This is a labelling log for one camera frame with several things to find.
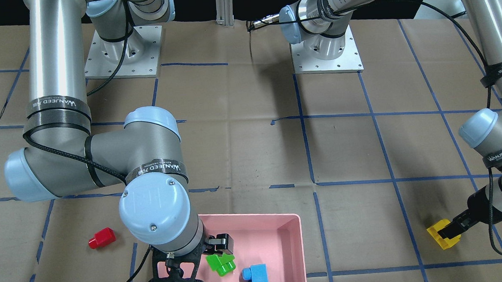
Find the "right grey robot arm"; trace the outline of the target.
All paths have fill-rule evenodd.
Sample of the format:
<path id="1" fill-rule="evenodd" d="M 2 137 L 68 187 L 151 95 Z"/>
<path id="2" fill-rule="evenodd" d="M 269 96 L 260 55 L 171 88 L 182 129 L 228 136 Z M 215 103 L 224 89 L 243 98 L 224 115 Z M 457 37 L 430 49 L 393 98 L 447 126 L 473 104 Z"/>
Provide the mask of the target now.
<path id="1" fill-rule="evenodd" d="M 174 0 L 24 0 L 30 12 L 30 102 L 23 138 L 8 156 L 4 177 L 22 201 L 61 198 L 124 183 L 119 214 L 148 244 L 148 282 L 203 282 L 202 255 L 233 253 L 231 237 L 207 233 L 188 196 L 181 137 L 173 115 L 143 106 L 122 130 L 91 133 L 81 18 L 95 20 L 106 43 L 140 48 L 138 26 L 174 19 Z"/>

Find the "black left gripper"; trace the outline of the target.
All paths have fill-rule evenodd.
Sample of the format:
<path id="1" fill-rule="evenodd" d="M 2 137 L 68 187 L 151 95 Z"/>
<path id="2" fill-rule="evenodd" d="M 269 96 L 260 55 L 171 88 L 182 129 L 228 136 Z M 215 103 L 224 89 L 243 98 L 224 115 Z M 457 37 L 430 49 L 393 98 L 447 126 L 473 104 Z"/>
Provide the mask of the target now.
<path id="1" fill-rule="evenodd" d="M 497 208 L 499 205 L 499 193 L 501 189 L 497 187 L 484 187 L 472 194 L 467 200 L 468 209 L 454 217 L 451 223 L 437 231 L 442 239 L 453 239 L 465 233 L 481 222 L 488 225 L 488 237 L 494 252 L 502 255 L 494 242 L 492 226 L 502 222 L 502 211 Z"/>

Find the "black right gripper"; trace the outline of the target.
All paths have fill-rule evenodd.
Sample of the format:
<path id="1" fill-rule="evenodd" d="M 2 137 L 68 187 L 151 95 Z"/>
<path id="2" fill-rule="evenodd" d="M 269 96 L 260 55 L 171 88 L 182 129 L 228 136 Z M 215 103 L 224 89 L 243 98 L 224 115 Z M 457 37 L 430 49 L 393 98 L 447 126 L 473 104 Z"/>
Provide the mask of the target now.
<path id="1" fill-rule="evenodd" d="M 152 250 L 153 278 L 150 282 L 204 282 L 197 279 L 197 272 L 203 251 L 206 255 L 234 254 L 234 238 L 227 233 L 208 236 L 202 240 L 194 250 L 183 256 L 167 257 L 154 246 Z"/>

